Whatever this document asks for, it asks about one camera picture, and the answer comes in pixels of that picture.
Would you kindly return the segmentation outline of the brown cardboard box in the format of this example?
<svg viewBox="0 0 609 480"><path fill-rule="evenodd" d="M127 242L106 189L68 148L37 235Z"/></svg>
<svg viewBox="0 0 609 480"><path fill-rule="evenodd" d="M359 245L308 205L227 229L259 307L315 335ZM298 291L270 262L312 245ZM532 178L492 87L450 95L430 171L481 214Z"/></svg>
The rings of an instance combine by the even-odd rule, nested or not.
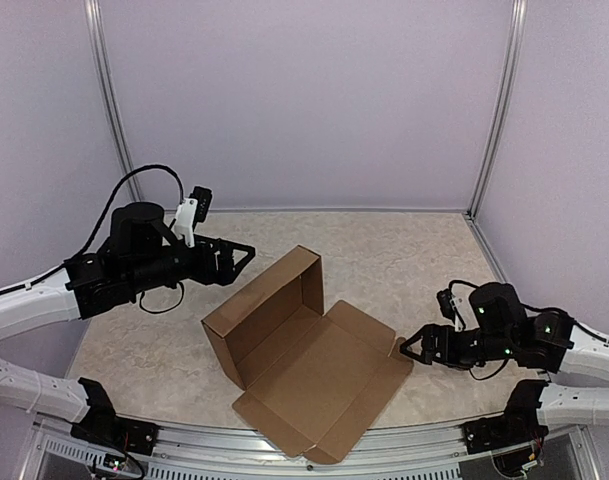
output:
<svg viewBox="0 0 609 480"><path fill-rule="evenodd" d="M289 457L337 464L410 376L403 338L344 300L324 306L321 256L296 246L202 321L232 408Z"/></svg>

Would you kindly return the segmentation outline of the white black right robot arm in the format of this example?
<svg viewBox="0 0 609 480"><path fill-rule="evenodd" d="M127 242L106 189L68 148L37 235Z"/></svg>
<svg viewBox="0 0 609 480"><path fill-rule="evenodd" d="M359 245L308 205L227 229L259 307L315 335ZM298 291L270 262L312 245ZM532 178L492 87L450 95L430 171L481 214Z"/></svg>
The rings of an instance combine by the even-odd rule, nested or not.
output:
<svg viewBox="0 0 609 480"><path fill-rule="evenodd" d="M516 384L495 433L507 444L533 428L585 424L609 426L609 336L590 329L558 307L537 308L520 301L508 283L471 284L468 302L477 325L466 327L453 289L438 292L449 324L426 324L401 343L402 355L424 365L437 363L470 371L490 362L515 362L548 374L584 375L603 387L569 387L547 380Z"/></svg>

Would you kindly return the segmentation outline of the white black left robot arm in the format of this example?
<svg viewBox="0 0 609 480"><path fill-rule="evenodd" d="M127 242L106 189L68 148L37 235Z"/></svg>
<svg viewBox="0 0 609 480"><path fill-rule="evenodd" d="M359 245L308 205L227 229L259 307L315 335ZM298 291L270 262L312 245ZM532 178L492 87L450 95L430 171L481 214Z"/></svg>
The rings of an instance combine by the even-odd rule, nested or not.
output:
<svg viewBox="0 0 609 480"><path fill-rule="evenodd" d="M113 211L108 238L95 253L65 260L52 274L0 289L0 341L43 326L88 320L134 303L150 290L232 284L255 256L252 246L197 235L207 209L189 198L175 223L163 208L134 202ZM0 405L85 426L99 442L117 443L124 424L103 386L57 378L0 358Z"/></svg>

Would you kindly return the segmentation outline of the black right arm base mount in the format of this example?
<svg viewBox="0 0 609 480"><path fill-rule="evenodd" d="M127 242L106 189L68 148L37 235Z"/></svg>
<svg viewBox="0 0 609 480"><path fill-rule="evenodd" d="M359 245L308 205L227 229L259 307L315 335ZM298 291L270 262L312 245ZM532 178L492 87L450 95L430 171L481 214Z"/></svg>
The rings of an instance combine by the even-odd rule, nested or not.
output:
<svg viewBox="0 0 609 480"><path fill-rule="evenodd" d="M467 452L476 454L543 440L549 429L539 422L536 410L542 406L540 396L547 385L545 380L522 380L501 414L463 423Z"/></svg>

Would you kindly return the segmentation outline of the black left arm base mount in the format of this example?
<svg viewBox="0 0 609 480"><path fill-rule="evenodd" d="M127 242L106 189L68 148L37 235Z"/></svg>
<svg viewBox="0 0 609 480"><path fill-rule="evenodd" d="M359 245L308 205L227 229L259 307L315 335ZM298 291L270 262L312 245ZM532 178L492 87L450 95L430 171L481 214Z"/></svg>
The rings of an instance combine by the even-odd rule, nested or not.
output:
<svg viewBox="0 0 609 480"><path fill-rule="evenodd" d="M118 416L104 387L97 381L80 378L87 394L87 413L73 422L71 435L97 445L150 456L160 427L152 422Z"/></svg>

